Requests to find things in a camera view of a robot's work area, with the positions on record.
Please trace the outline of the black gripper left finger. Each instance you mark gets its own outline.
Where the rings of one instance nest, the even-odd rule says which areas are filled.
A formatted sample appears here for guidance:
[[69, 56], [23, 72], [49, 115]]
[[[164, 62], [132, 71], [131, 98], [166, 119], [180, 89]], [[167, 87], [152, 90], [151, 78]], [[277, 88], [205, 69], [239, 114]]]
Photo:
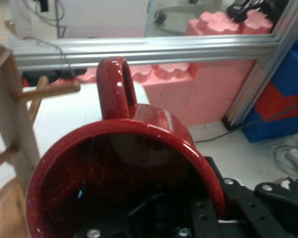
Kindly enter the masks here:
[[133, 196], [75, 232], [76, 238], [220, 238], [211, 200], [156, 193]]

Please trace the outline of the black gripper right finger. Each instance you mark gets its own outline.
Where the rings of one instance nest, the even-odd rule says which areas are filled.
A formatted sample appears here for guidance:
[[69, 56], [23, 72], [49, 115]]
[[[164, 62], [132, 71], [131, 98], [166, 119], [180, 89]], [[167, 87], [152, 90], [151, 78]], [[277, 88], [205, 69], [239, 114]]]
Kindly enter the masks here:
[[226, 200], [226, 220], [237, 221], [246, 238], [298, 238], [298, 178], [262, 182], [249, 189], [225, 178], [212, 157], [207, 161], [219, 178]]

